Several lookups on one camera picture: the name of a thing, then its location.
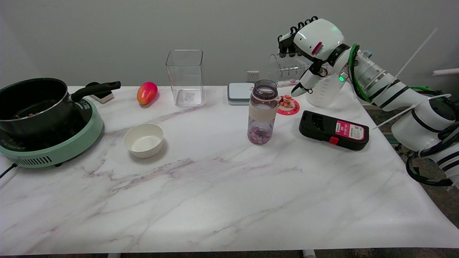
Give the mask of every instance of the green induction cooktop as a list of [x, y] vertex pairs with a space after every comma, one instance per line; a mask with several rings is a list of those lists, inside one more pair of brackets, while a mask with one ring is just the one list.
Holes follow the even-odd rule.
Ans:
[[100, 136], [104, 125], [95, 105], [82, 99], [62, 129], [37, 139], [15, 139], [0, 130], [0, 153], [24, 168], [59, 166], [88, 149]]

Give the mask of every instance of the red label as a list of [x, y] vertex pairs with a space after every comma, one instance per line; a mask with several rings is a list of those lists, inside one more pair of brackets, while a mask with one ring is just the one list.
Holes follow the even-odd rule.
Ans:
[[336, 122], [335, 134], [354, 140], [363, 140], [365, 129], [361, 126], [338, 120]]
[[320, 51], [322, 51], [322, 48], [324, 47], [324, 45], [322, 44], [322, 42], [319, 42], [316, 47], [313, 49], [313, 56], [316, 55], [316, 54], [319, 54]]

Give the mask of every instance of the black cooking pot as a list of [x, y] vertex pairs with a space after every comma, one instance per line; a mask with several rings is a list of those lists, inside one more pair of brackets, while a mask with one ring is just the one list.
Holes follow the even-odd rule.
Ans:
[[119, 81], [89, 86], [73, 94], [58, 79], [38, 78], [0, 89], [0, 129], [16, 137], [39, 137], [69, 123], [84, 96], [116, 90]]

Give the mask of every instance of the measuring cup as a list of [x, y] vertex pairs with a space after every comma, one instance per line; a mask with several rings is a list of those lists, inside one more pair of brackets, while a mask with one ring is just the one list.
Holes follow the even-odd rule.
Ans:
[[304, 56], [280, 57], [272, 54], [268, 61], [268, 79], [276, 82], [278, 88], [297, 85], [311, 64]]
[[328, 64], [323, 65], [322, 68], [327, 69], [328, 76], [315, 85], [311, 94], [306, 93], [306, 100], [313, 106], [324, 108], [335, 102], [346, 82], [347, 75], [333, 73], [332, 66]]

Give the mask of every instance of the red button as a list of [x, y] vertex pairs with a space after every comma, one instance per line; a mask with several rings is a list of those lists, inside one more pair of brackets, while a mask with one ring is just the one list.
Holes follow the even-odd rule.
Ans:
[[330, 140], [328, 141], [329, 143], [331, 144], [338, 144], [338, 141], [340, 140], [340, 138], [336, 138], [336, 137], [330, 137]]

